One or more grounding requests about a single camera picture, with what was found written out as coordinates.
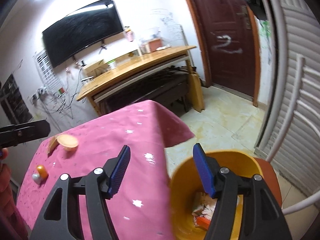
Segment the left hand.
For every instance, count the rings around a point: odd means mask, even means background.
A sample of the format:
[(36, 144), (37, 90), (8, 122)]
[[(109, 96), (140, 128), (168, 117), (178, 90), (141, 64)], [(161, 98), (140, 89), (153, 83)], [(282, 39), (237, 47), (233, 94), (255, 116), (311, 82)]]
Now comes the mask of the left hand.
[(7, 148), (3, 148), (0, 150), (0, 160), (4, 160), (9, 154), (9, 151)]

